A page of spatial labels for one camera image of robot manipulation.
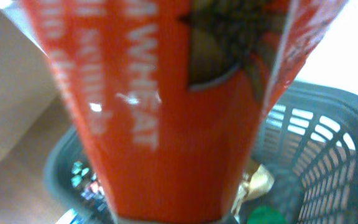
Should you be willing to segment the red spaghetti pasta package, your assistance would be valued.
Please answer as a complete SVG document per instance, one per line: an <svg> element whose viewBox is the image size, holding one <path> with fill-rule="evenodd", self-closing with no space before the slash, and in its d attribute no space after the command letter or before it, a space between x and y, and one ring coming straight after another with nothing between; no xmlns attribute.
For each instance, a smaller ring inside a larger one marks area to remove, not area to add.
<svg viewBox="0 0 358 224"><path fill-rule="evenodd" d="M343 0L22 0L115 223L213 223Z"/></svg>

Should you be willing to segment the green lidded jar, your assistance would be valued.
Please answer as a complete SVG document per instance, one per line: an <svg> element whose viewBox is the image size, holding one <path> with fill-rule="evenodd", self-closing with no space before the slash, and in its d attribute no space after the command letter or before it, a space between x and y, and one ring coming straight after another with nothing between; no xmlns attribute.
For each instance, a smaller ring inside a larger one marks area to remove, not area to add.
<svg viewBox="0 0 358 224"><path fill-rule="evenodd" d="M251 211L247 224L288 224L285 217L276 209L260 206Z"/></svg>

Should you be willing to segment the Kleenex tissue multipack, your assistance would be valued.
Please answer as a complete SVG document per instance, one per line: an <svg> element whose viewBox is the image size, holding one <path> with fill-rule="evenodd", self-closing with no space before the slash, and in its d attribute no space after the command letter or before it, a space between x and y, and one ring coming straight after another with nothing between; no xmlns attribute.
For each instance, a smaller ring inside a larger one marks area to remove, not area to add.
<svg viewBox="0 0 358 224"><path fill-rule="evenodd" d="M114 223L104 190L88 162L63 163L53 170L55 174L51 188L59 202L68 208L58 220L59 223Z"/></svg>

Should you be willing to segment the beige Pantree snack bag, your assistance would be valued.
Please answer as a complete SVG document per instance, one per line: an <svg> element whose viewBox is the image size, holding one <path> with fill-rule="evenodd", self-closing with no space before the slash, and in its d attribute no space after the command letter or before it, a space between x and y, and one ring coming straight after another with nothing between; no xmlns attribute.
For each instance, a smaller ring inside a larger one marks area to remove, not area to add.
<svg viewBox="0 0 358 224"><path fill-rule="evenodd" d="M261 163L249 159L242 173L231 213L239 221L239 212L243 203L267 194L275 182L274 176Z"/></svg>

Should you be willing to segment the grey plastic mesh basket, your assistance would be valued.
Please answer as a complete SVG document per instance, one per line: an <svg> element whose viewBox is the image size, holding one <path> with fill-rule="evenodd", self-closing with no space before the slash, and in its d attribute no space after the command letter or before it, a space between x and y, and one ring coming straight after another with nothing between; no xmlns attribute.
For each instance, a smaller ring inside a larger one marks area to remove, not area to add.
<svg viewBox="0 0 358 224"><path fill-rule="evenodd" d="M249 159L274 176L272 189L242 204L239 218L269 206L288 223L358 223L358 96L295 82L258 131L232 115L240 90L169 88L168 133L161 151L113 148L86 152L75 129L54 147L45 165L86 161L96 173L114 220L136 223L231 223L229 207Z"/></svg>

